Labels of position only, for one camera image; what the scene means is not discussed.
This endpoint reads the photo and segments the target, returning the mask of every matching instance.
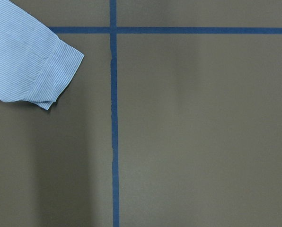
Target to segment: blue line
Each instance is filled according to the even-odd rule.
[[[49,27],[54,33],[109,34],[110,27]]]
[[[282,35],[282,27],[117,27],[115,1],[111,1],[111,27],[50,27],[70,34],[271,34]]]
[[[112,147],[113,147],[113,227],[120,226],[119,205],[119,152],[118,152],[118,90],[117,90],[117,2],[109,1],[111,45],[111,99],[112,99]]]

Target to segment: vertical blue tape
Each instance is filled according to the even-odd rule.
[[[119,153],[118,153],[118,90],[117,90],[117,10],[116,0],[110,0],[111,45],[111,100],[112,100],[112,147],[113,147],[113,227],[120,226],[119,211]]]

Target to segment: striped fabric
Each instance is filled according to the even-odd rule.
[[[29,101],[48,110],[83,57],[31,15],[0,0],[1,101]]]

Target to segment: horizontal blue tape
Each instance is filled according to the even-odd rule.
[[[279,34],[280,27],[49,27],[68,34]]]

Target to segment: shirt sleeve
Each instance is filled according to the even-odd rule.
[[[84,55],[9,0],[0,0],[0,100],[48,110]]]

